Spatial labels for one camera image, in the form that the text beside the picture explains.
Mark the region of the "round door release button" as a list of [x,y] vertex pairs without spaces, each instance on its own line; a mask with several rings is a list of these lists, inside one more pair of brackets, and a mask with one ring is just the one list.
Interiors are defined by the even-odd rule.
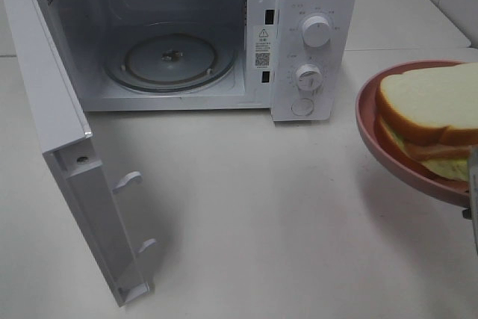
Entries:
[[311,99],[297,99],[291,106],[296,116],[307,117],[314,111],[314,102]]

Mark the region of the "white timer knob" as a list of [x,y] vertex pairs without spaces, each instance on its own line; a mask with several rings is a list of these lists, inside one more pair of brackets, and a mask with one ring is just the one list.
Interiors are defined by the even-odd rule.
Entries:
[[313,64],[303,64],[295,72],[297,86],[303,91],[315,91],[323,83],[323,74]]

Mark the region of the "pink round plate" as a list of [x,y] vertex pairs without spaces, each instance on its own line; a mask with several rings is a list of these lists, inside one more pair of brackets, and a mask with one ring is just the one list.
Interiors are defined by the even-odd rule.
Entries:
[[414,69],[456,66],[460,63],[452,60],[427,59],[398,64],[378,72],[363,85],[357,95],[356,123],[370,153],[400,181],[442,202],[468,208],[470,206],[468,184],[439,178],[395,149],[391,141],[386,139],[384,131],[379,128],[377,122],[379,111],[376,106],[376,92],[383,78]]

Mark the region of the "sandwich with ham and cheese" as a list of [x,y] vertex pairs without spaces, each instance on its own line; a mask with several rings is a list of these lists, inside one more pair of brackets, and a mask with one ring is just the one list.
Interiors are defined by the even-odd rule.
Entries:
[[393,153],[422,173],[468,181],[477,145],[477,64],[410,69],[376,90],[378,129]]

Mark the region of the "white warning sticker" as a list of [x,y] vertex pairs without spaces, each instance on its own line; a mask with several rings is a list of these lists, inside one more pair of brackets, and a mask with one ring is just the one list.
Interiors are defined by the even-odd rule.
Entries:
[[252,65],[255,69],[268,69],[273,56],[275,27],[255,26],[252,31]]

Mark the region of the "white microwave oven body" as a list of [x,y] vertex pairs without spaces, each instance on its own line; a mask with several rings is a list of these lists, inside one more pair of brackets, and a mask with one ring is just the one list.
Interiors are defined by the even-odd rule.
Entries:
[[[83,111],[180,111],[266,108],[276,122],[326,120],[332,111],[355,0],[58,0],[63,35],[77,74],[72,80]],[[302,40],[303,20],[323,14],[331,39],[320,48]],[[157,22],[201,22],[241,30],[243,48],[235,65],[215,82],[179,93],[129,90],[105,71],[105,51],[119,28]],[[273,25],[275,40],[268,69],[252,65],[252,31]],[[300,90],[295,72],[303,64],[317,66],[323,83],[315,91]],[[296,116],[297,99],[311,99],[314,111]]]

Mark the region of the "glass microwave turntable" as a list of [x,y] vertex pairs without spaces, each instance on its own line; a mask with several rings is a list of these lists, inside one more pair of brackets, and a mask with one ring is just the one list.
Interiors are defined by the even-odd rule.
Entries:
[[201,22],[119,28],[104,68],[116,83],[145,93],[179,93],[226,75],[243,48],[241,30]]

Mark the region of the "upper white power knob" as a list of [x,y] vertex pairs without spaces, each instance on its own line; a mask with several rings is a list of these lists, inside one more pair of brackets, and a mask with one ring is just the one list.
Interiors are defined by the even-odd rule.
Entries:
[[331,39],[331,24],[323,14],[313,14],[303,20],[301,32],[304,44],[320,48]]

